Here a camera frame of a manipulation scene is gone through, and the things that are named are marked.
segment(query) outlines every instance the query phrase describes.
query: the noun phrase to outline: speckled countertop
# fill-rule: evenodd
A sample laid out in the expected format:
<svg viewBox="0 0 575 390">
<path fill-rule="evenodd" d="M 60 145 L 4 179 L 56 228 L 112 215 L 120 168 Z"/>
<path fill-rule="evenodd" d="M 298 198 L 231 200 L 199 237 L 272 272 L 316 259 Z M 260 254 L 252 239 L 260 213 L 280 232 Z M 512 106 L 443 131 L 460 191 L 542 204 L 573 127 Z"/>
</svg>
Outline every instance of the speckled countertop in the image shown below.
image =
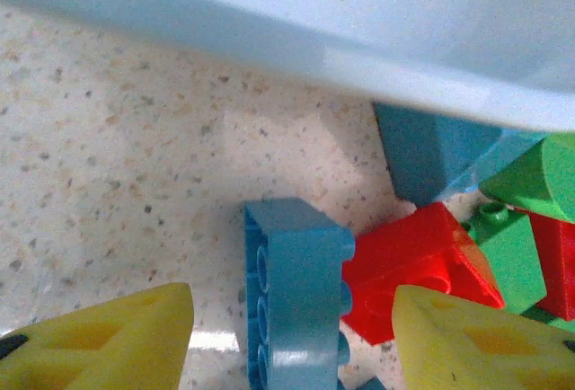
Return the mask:
<svg viewBox="0 0 575 390">
<path fill-rule="evenodd" d="M 411 210 L 361 98 L 8 5 L 0 80 L 0 334 L 185 281 L 181 389 L 247 390 L 243 200 L 299 196 L 356 233 Z M 404 388 L 392 343 L 344 331 L 346 386 Z"/>
</svg>

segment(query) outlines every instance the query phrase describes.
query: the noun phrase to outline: yellow plastic piece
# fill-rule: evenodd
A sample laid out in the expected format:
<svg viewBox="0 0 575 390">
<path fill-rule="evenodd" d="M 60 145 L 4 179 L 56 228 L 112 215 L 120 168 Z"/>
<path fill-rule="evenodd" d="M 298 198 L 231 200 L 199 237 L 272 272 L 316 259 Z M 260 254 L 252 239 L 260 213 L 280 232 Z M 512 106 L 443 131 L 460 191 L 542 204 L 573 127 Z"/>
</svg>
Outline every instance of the yellow plastic piece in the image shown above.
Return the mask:
<svg viewBox="0 0 575 390">
<path fill-rule="evenodd" d="M 410 390 L 575 390 L 575 333 L 409 285 L 392 322 Z"/>
<path fill-rule="evenodd" d="M 167 284 L 12 334 L 2 390 L 175 390 L 193 325 L 190 287 Z"/>
</svg>

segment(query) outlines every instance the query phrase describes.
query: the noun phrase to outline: red plastic brick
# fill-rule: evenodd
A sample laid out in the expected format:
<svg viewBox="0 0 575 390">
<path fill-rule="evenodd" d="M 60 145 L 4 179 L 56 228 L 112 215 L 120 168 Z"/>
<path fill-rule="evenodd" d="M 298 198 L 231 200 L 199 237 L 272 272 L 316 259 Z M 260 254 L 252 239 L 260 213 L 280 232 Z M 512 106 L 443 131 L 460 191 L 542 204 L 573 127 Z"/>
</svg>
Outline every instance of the red plastic brick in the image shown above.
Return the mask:
<svg viewBox="0 0 575 390">
<path fill-rule="evenodd" d="M 537 303 L 565 321 L 575 319 L 575 224 L 529 213 L 547 297 Z"/>
<path fill-rule="evenodd" d="M 342 276 L 353 297 L 343 321 L 372 345 L 394 338 L 392 304 L 402 284 L 505 305 L 487 259 L 442 203 L 359 236 Z"/>
</svg>

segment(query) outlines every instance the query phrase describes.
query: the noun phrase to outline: blue plastic brick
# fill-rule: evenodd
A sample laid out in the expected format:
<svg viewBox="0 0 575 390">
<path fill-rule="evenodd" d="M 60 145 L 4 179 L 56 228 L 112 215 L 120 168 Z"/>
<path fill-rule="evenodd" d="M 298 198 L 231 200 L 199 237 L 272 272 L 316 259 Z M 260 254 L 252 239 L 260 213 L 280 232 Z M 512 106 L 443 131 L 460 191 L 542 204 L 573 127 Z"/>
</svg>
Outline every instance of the blue plastic brick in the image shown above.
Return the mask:
<svg viewBox="0 0 575 390">
<path fill-rule="evenodd" d="M 341 263 L 352 233 L 300 199 L 245 204 L 248 379 L 252 390 L 342 388 L 339 331 L 351 310 Z"/>
<path fill-rule="evenodd" d="M 364 385 L 358 387 L 357 390 L 385 390 L 385 387 L 383 384 L 381 384 L 381 381 L 373 377 Z"/>
<path fill-rule="evenodd" d="M 375 106 L 395 194 L 417 206 L 474 190 L 547 136 Z"/>
</svg>

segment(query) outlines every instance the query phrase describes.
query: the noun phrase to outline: green plastic brick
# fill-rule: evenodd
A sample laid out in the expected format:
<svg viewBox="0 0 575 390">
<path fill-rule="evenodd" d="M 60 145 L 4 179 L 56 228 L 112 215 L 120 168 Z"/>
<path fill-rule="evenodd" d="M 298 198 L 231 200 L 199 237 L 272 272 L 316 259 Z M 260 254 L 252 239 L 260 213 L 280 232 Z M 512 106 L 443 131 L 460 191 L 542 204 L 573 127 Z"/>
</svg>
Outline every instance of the green plastic brick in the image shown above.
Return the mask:
<svg viewBox="0 0 575 390">
<path fill-rule="evenodd" d="M 488 197 L 575 222 L 575 134 L 552 134 L 480 183 Z"/>
<path fill-rule="evenodd" d="M 546 296 L 528 215 L 494 202 L 463 225 L 487 256 L 507 311 L 521 314 Z"/>
<path fill-rule="evenodd" d="M 553 327 L 557 327 L 558 329 L 575 332 L 575 320 L 565 321 L 555 315 L 549 314 L 547 311 L 544 311 L 537 306 L 531 306 L 522 315 L 525 318 L 536 320 L 539 323 L 545 323 L 552 325 Z"/>
</svg>

